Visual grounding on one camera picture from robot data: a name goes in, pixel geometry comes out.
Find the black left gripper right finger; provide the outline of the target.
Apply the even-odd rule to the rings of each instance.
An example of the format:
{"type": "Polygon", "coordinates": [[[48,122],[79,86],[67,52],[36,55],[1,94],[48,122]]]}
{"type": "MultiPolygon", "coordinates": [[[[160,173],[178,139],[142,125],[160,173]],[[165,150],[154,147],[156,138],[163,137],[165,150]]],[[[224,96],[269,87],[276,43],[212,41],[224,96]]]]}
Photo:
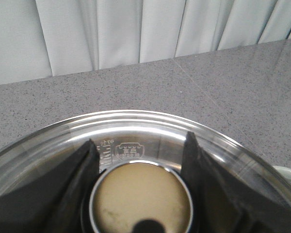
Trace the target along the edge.
{"type": "Polygon", "coordinates": [[[187,132],[181,177],[193,200],[193,233],[291,233],[291,210],[245,185],[187,132]]]}

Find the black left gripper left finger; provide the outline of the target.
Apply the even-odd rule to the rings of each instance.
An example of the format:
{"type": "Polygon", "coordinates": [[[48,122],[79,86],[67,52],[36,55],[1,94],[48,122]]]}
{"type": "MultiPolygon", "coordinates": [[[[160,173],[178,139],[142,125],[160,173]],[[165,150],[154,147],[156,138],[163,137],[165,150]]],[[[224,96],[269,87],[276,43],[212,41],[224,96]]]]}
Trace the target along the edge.
{"type": "Polygon", "coordinates": [[[49,172],[0,196],[0,233],[80,233],[85,198],[99,176],[92,140],[49,172]]]}

